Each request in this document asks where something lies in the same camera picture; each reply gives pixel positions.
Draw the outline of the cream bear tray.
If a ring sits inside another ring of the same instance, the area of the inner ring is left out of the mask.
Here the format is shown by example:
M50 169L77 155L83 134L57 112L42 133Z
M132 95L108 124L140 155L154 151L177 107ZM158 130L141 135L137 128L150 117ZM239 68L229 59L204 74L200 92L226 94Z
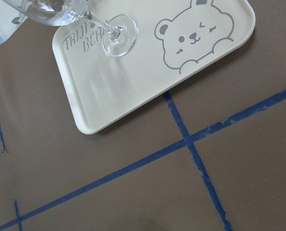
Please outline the cream bear tray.
M246 0L92 0L101 19L126 13L138 38L105 54L101 29L78 21L52 41L77 128L94 134L242 46L255 27Z

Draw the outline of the clear wine glass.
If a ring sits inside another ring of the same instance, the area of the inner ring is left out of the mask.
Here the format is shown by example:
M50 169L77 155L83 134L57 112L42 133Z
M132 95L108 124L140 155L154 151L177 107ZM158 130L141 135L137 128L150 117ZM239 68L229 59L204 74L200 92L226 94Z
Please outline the clear wine glass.
M78 21L95 24L103 33L103 50L111 57L129 53L138 38L138 25L133 17L120 14L102 21L92 12L87 0L6 0L5 3L29 19L48 26L67 26Z

